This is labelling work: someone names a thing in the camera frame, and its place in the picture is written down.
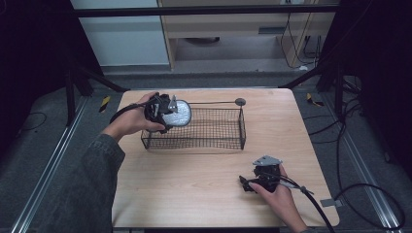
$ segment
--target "black wire mesh basket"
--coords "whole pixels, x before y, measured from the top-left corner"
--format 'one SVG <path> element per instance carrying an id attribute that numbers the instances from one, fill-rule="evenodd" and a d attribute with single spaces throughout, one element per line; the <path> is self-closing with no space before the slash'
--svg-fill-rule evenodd
<path id="1" fill-rule="evenodd" d="M 242 150 L 246 143 L 242 105 L 237 109 L 191 107 L 191 121 L 188 125 L 173 127 L 165 134 L 144 130 L 141 139 L 146 150 L 183 148 Z"/>

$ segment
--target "person's left hand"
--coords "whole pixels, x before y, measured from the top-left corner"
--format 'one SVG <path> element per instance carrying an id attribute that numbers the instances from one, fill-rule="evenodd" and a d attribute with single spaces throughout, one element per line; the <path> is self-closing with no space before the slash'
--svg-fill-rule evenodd
<path id="1" fill-rule="evenodd" d="M 155 91 L 148 93 L 136 103 L 145 103 L 155 94 Z M 124 135 L 134 134 L 144 129 L 151 131 L 163 130 L 164 125 L 147 120 L 145 118 L 144 108 L 141 107 L 124 112 L 109 124 L 102 133 L 112 136 L 118 142 Z"/>

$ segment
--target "hand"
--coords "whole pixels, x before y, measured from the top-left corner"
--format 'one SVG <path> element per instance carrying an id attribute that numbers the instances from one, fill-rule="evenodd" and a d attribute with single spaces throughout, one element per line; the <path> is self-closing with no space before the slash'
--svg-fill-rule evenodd
<path id="1" fill-rule="evenodd" d="M 137 104 L 149 101 L 155 94 L 156 92 L 154 91 L 144 95 Z M 102 133 L 112 136 L 118 142 L 124 135 L 134 134 L 144 129 L 153 131 L 163 130 L 164 125 L 147 120 L 144 108 L 141 107 L 124 112 L 109 124 Z"/>
<path id="2" fill-rule="evenodd" d="M 281 175 L 287 176 L 282 164 L 279 168 Z M 266 201 L 275 215 L 286 224 L 291 232 L 301 232 L 307 229 L 305 222 L 297 211 L 291 190 L 288 187 L 278 184 L 274 192 L 269 192 L 257 183 L 249 183 L 249 186 Z"/>

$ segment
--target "wooden table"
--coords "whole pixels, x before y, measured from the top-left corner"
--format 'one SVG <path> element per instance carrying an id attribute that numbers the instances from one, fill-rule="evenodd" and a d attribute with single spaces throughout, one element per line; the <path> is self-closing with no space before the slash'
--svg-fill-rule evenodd
<path id="1" fill-rule="evenodd" d="M 148 92 L 125 92 L 119 108 L 136 102 Z M 282 159 L 288 176 L 313 191 L 318 202 L 330 198 L 289 89 L 168 89 L 159 92 L 176 94 L 178 99 L 191 103 L 244 98 L 247 102 L 243 107 L 246 145 L 243 150 L 145 150 L 140 133 L 124 137 L 120 146 L 126 158 L 119 171 L 113 206 L 114 227 L 284 226 L 257 194 L 245 192 L 239 182 L 239 175 L 254 178 L 252 162 L 265 154 Z M 306 196 L 299 190 L 293 190 L 292 195 L 306 224 L 325 225 Z M 338 224 L 334 207 L 324 208 L 324 212 L 332 225 Z"/>

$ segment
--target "black horizontal bar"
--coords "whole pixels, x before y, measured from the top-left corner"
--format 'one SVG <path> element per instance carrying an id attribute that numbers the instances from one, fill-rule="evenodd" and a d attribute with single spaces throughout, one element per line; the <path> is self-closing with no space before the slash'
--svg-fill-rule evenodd
<path id="1" fill-rule="evenodd" d="M 148 17 L 182 15 L 228 15 L 228 14 L 276 14 L 276 13 L 328 13 L 337 12 L 338 4 L 322 5 L 260 5 L 260 6 L 205 6 L 205 7 L 160 7 L 120 9 L 80 9 L 74 11 L 51 11 L 50 14 L 72 17 Z"/>

